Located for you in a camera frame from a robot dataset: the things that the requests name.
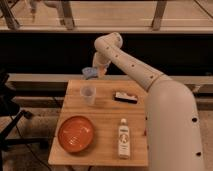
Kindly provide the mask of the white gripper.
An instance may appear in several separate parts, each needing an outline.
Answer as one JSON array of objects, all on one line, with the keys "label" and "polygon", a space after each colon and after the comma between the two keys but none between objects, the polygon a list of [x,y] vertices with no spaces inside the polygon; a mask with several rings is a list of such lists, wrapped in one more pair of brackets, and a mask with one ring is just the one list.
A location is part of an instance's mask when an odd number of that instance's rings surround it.
[{"label": "white gripper", "polygon": [[107,69],[110,65],[111,61],[107,59],[105,56],[96,52],[93,56],[92,66],[99,68],[99,76],[106,75]]}]

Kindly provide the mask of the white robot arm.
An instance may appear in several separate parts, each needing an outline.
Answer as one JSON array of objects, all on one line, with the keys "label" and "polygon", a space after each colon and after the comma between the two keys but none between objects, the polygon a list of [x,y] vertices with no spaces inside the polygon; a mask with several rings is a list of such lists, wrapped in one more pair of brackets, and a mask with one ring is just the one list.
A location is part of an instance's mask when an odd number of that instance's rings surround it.
[{"label": "white robot arm", "polygon": [[94,62],[116,65],[148,95],[145,100],[149,171],[205,171],[194,95],[184,84],[121,50],[117,32],[97,38]]}]

